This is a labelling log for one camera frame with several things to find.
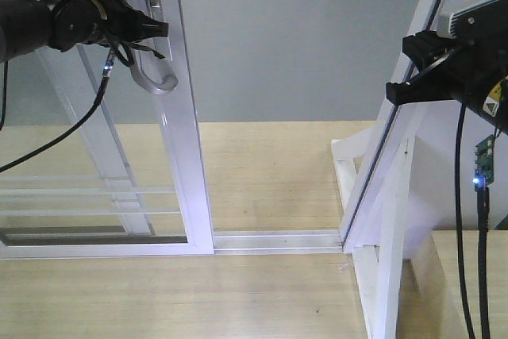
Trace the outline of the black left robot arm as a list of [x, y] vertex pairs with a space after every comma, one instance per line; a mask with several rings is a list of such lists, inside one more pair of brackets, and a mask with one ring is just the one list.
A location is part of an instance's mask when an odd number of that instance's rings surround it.
[[141, 42], [166, 37], [168, 25], [132, 8], [125, 0], [1, 0], [1, 61], [48, 46], [66, 52], [77, 44], [99, 44], [124, 51], [134, 64]]

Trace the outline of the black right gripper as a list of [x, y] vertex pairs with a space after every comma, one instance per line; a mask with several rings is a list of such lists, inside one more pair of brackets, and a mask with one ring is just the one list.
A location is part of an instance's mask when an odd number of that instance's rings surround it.
[[473, 111], [501, 110], [501, 80], [507, 77], [507, 33], [468, 43], [422, 31], [402, 39], [402, 52], [418, 69], [404, 83], [386, 83], [392, 104], [455, 99]]

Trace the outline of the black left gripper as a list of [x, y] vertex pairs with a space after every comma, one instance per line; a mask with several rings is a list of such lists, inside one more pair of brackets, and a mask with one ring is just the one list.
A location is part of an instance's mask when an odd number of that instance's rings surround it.
[[51, 47], [66, 52], [77, 44], [102, 44], [109, 34], [128, 42], [167, 37], [169, 25], [121, 0], [59, 0], [51, 11]]

